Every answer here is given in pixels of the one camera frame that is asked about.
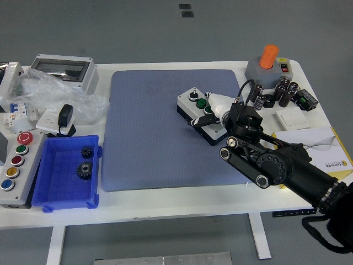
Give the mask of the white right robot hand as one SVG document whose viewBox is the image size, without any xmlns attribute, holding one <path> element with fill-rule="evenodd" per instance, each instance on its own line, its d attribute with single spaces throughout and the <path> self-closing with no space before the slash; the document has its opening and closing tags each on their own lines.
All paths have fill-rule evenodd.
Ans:
<svg viewBox="0 0 353 265">
<path fill-rule="evenodd" d="M 228 117 L 231 106 L 236 99 L 215 93 L 208 93 L 207 95 L 213 114 L 206 114 L 195 120 L 191 120 L 188 122 L 188 125 L 191 125 L 194 128 L 200 128 L 210 124 L 220 123 L 225 128 L 226 118 Z"/>
</svg>

